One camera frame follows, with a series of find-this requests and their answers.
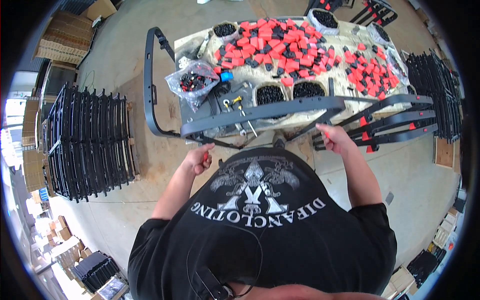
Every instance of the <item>blue object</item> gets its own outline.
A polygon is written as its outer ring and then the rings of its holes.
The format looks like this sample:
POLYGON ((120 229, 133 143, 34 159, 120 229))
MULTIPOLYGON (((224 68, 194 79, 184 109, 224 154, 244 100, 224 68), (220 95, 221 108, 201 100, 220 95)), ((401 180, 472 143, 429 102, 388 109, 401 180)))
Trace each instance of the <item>blue object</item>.
POLYGON ((38 192, 40 193, 40 198, 42 199, 42 201, 47 201, 48 200, 47 188, 40 189, 40 190, 38 190, 38 192))
POLYGON ((230 79, 233 79, 233 74, 232 73, 223 72, 223 73, 220 74, 220 81, 221 82, 228 81, 230 79))

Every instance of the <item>graphic print on t-shirt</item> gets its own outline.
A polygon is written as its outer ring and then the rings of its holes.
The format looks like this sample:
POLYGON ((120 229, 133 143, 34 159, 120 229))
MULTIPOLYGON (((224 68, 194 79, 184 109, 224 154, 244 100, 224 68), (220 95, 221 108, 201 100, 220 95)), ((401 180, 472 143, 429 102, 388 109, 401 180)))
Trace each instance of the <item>graphic print on t-shirt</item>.
POLYGON ((315 214, 315 209, 324 208, 325 204, 316 198, 299 208, 290 209, 288 200, 300 187, 298 177, 291 172, 293 168, 293 162, 283 156, 251 156, 228 163, 219 170, 209 187, 216 199, 225 200, 219 200, 216 207, 196 202, 190 210, 214 221, 226 218, 231 223, 239 223, 245 219, 244 226, 256 228, 265 227, 267 223, 269 228, 282 226, 285 220, 293 223, 295 211, 298 220, 305 219, 315 214), (261 167, 259 162, 274 167, 261 167), (282 192, 278 191, 280 185, 283 190, 290 189, 287 190, 289 197, 282 197, 282 192))

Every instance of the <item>hand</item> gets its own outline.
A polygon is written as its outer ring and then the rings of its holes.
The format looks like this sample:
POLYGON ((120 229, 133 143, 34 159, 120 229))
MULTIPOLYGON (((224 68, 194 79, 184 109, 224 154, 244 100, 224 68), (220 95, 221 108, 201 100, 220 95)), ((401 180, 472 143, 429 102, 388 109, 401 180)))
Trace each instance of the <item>hand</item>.
POLYGON ((349 148, 353 146, 356 147, 355 143, 341 126, 330 126, 318 123, 315 126, 322 132, 322 139, 327 150, 342 154, 349 148))
POLYGON ((215 147, 214 143, 202 145, 196 149, 190 150, 182 162, 182 165, 195 173, 196 176, 202 174, 205 170, 210 168, 212 164, 212 156, 208 154, 208 150, 215 147))

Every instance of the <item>shoe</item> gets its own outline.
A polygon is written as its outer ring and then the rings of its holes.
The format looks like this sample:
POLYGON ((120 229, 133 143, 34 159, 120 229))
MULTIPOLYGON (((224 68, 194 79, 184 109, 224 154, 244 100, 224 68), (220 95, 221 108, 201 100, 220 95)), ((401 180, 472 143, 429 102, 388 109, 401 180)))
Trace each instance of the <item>shoe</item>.
POLYGON ((285 138, 285 136, 283 136, 281 132, 275 133, 272 141, 273 148, 285 149, 286 143, 287 143, 287 139, 285 138))

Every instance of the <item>concrete floor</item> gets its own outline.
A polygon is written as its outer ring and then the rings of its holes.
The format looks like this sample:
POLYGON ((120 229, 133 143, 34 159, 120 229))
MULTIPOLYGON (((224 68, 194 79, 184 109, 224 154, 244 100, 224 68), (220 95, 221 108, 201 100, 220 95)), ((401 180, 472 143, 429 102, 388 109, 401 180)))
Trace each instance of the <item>concrete floor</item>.
MULTIPOLYGON (((143 112, 143 63, 147 30, 158 26, 173 41, 210 27, 223 20, 245 20, 276 15, 302 15, 307 0, 213 0, 198 5, 194 0, 126 0, 109 17, 97 36, 92 53, 80 68, 79 84, 90 90, 105 88, 120 92, 134 103, 134 128, 140 158, 142 180, 107 197, 90 202, 68 202, 59 197, 50 201, 53 214, 64 215, 74 235, 92 250, 110 254, 127 273, 130 250, 139 226, 146 221, 155 202, 173 172, 192 149, 177 139, 155 137, 147 128, 143 112)), ((435 47, 432 37, 403 0, 390 1, 399 17, 386 31, 398 49, 421 53, 435 47)), ((349 21, 362 8, 357 1, 353 10, 340 8, 335 15, 349 21)), ((157 119, 165 129, 180 128, 178 99, 163 78, 174 71, 174 64, 158 45, 154 55, 154 83, 158 89, 157 119)), ((308 137, 288 149, 315 168, 333 199, 349 209, 345 171, 340 157, 312 151, 308 137)), ((227 159, 235 150, 217 147, 214 161, 227 159)), ((390 225, 398 242, 397 265, 408 264, 428 246, 440 220, 453 203, 458 175, 432 163, 433 137, 423 136, 405 143, 382 145, 377 153, 366 155, 377 176, 385 198, 394 194, 387 207, 390 225)), ((195 192, 217 168, 199 177, 195 192)))

